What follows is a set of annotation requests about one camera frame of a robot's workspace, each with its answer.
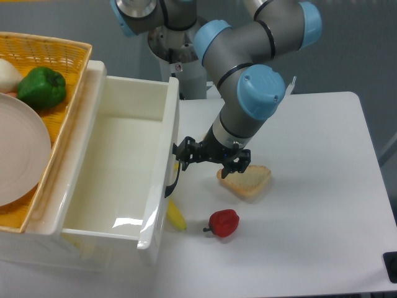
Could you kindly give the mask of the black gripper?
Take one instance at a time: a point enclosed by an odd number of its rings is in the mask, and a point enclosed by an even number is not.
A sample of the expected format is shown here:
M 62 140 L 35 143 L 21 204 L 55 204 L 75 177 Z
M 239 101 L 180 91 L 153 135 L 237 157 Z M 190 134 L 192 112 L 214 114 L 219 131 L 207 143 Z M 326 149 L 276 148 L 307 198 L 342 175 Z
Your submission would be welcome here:
M 232 173 L 244 173 L 251 162 L 250 149 L 243 149 L 234 144 L 228 148 L 211 138 L 199 143 L 192 137 L 185 137 L 179 145 L 172 146 L 172 154 L 185 171 L 191 163 L 211 162 L 222 164 L 221 179 Z

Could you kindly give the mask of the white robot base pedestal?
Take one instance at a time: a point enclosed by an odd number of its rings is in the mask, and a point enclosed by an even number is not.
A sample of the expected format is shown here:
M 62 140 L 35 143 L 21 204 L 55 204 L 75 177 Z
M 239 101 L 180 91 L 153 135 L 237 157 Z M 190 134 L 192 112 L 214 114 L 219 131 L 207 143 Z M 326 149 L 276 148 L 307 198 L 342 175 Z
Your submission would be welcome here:
M 148 46 L 159 61 L 162 80 L 168 81 L 171 76 L 177 78 L 181 99 L 207 97 L 207 72 L 193 45 L 195 34 L 206 23 L 199 17 L 191 28 L 184 31 L 160 26 L 148 33 Z

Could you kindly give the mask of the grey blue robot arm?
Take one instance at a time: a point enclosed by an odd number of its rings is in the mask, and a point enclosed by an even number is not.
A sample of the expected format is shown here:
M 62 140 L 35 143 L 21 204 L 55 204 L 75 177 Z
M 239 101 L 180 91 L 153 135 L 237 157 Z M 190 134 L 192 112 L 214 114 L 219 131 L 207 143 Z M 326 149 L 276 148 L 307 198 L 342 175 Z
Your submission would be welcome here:
M 185 33 L 194 57 L 212 79 L 224 106 L 201 142 L 186 137 L 173 148 L 183 169 L 191 163 L 221 164 L 221 175 L 245 172 L 251 161 L 248 142 L 285 97 L 282 77 L 268 66 L 280 55 L 301 50 L 321 36 L 318 8 L 308 1 L 246 1 L 252 21 L 233 28 L 224 20 L 199 24 L 196 1 L 112 1 L 116 18 L 127 34 L 154 29 L 164 32 L 171 49 L 174 33 Z

